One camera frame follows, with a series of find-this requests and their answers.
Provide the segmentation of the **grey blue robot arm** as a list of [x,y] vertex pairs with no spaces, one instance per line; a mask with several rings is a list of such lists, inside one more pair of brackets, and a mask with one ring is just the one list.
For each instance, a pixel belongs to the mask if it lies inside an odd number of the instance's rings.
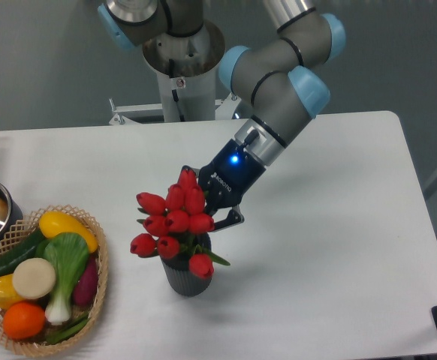
[[141,47],[155,71],[166,122],[215,118],[215,84],[252,108],[252,115],[206,166],[206,212],[227,209],[217,230],[243,222],[244,193],[327,105],[328,87],[313,68],[337,57],[342,23],[311,1],[264,2],[278,39],[260,50],[227,48],[206,20],[201,1],[104,1],[98,15],[122,48]]

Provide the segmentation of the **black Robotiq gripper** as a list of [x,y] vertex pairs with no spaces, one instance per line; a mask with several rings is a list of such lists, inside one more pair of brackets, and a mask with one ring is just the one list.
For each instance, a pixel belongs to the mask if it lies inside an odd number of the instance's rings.
[[229,140],[206,166],[199,169],[183,166],[181,181],[196,181],[207,192],[205,212],[215,214],[219,209],[231,208],[226,218],[214,223],[213,232],[242,224],[245,217],[239,204],[244,193],[261,177],[266,168],[255,160],[243,145]]

